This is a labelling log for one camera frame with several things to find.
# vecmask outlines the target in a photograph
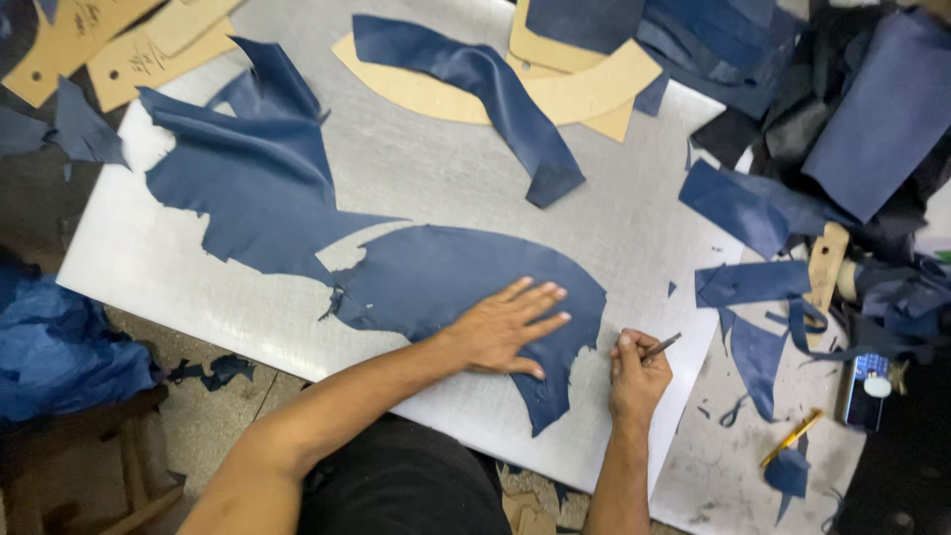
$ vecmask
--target floor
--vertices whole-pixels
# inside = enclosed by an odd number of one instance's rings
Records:
[[[183,358],[207,366],[212,359],[228,352],[118,308],[107,307],[107,315],[116,328],[146,343],[157,364],[163,367],[175,367]],[[244,428],[292,398],[303,386],[304,380],[263,365],[255,368],[253,381],[239,375],[215,392],[205,390],[196,379],[169,386],[161,420],[152,423],[159,428],[152,429],[149,436],[150,442],[164,442],[152,447],[158,456],[164,457],[158,460],[158,465],[187,476],[185,494],[184,499],[146,526],[142,533],[174,533]],[[507,492],[534,492],[558,525],[580,530],[584,524],[590,502],[587,494],[569,493],[559,510],[553,483],[547,478],[529,470],[512,474],[508,466],[499,475]],[[654,523],[651,533],[683,532]]]

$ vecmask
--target gray table surface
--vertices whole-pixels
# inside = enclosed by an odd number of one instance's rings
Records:
[[[556,248],[608,291],[599,349],[582,350],[573,367],[572,409],[539,437],[530,437],[524,404],[506,377],[464,373],[396,412],[591,491],[610,432],[607,348],[625,326],[659,337],[682,331],[684,338],[669,351],[674,381],[651,425],[651,515],[700,534],[773,532],[779,494],[763,483],[759,461],[810,406],[831,408],[838,379],[828,376],[832,365],[798,369],[805,357],[790,345],[776,387],[781,422],[767,424],[747,407],[736,426],[724,429],[695,408],[706,407],[715,419],[745,391],[719,334],[714,337],[716,313],[695,308],[692,283],[694,269],[736,263],[743,248],[676,200],[688,135],[723,107],[671,84],[657,118],[632,116],[623,145],[578,125],[561,128],[589,182],[539,210],[523,200],[529,178],[493,129],[398,108],[333,56],[330,47],[350,30],[354,12],[412,20],[504,51],[513,6],[505,0],[251,0],[233,14],[240,35],[280,42],[333,110],[324,143],[340,208],[414,220],[350,236],[321,251],[322,261],[329,268],[352,266],[361,256],[357,246],[367,239],[400,225],[434,223]],[[162,91],[203,104],[247,65],[243,54],[231,53]],[[60,284],[312,381],[406,343],[394,333],[354,331],[336,318],[318,323],[330,290],[316,281],[264,276],[205,254],[206,216],[163,208],[145,187],[145,170],[174,146],[174,138],[152,127],[137,103],[120,134],[133,172],[104,168]],[[747,255],[747,261],[759,260]],[[670,298],[669,281],[679,287]],[[757,308],[739,312],[762,316]],[[792,421],[785,422],[787,416]],[[821,491],[845,490],[864,440],[831,421],[810,437],[809,493],[793,503],[776,532],[818,531],[834,510]]]

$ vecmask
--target hand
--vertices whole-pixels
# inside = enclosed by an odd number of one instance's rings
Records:
[[[496,295],[480,301],[436,335],[463,360],[463,365],[490,373],[530,373],[545,378],[545,370],[531,359],[515,356],[522,346],[565,325],[572,316],[559,312],[533,320],[568,296],[555,283],[528,289],[531,277],[522,277]]]
[[[615,428],[643,432],[647,436],[653,411],[673,378],[663,351],[644,359],[644,355],[659,344],[656,338],[625,328],[611,348],[609,407]]]

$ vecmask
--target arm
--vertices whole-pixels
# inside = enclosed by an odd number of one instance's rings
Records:
[[[664,353],[641,359],[658,344],[655,338],[626,328],[611,349],[613,427],[588,509],[585,535],[650,532],[648,431],[672,375]]]
[[[292,535],[307,472],[390,407],[466,368],[544,378],[538,363],[515,355],[569,321],[562,312],[529,325],[567,292],[531,284],[520,279],[435,336],[336,373],[253,423],[179,533]]]

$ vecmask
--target person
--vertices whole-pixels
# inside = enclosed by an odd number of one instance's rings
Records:
[[[455,439],[384,413],[463,370],[545,371],[522,346],[571,320],[538,319],[567,291],[523,277],[436,335],[331,375],[251,424],[182,535],[511,533],[495,466]],[[611,349],[611,437],[584,532],[647,534],[648,431],[671,379],[659,342],[624,329]]]

